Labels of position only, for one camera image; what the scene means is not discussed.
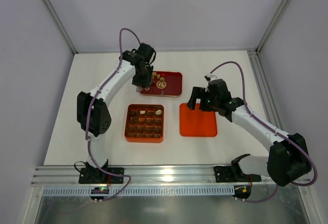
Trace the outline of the orange box lid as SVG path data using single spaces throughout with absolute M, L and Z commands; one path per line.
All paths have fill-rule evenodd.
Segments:
M 187 107 L 186 103 L 179 106 L 179 130 L 184 137 L 215 137 L 218 134 L 215 112 L 200 110 L 196 104 L 195 110 Z

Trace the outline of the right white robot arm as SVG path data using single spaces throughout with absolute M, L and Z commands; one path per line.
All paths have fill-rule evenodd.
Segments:
M 244 154 L 234 159 L 231 165 L 242 174 L 270 177 L 284 187 L 312 170 L 304 137 L 290 135 L 258 118 L 243 99 L 231 96 L 223 79 L 210 81 L 206 88 L 193 87 L 187 107 L 194 110 L 197 100 L 202 112 L 217 112 L 246 130 L 268 151 L 268 156 Z

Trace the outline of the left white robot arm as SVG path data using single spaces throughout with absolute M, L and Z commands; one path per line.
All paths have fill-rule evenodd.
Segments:
M 138 89 L 150 87 L 152 82 L 152 62 L 156 51 L 150 45 L 141 43 L 138 49 L 125 51 L 118 66 L 97 87 L 90 92 L 80 92 L 77 96 L 77 122 L 85 131 L 88 142 L 88 161 L 80 170 L 80 184 L 103 184 L 108 179 L 106 136 L 112 118 L 109 105 L 126 82 Z

